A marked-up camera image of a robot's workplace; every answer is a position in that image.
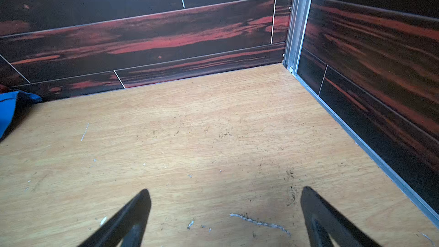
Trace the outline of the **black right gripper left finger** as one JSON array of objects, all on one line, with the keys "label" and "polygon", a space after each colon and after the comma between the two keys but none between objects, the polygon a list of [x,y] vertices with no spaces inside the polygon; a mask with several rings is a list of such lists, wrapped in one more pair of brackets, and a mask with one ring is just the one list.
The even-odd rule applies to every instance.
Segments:
[{"label": "black right gripper left finger", "polygon": [[80,244],[82,247],[139,247],[146,230],[152,201],[141,190],[110,220]]}]

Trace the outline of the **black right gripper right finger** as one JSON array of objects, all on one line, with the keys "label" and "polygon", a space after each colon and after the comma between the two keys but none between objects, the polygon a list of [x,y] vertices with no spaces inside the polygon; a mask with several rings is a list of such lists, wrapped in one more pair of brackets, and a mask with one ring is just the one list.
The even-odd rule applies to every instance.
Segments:
[{"label": "black right gripper right finger", "polygon": [[312,247],[379,246],[311,187],[303,188],[300,202]]}]

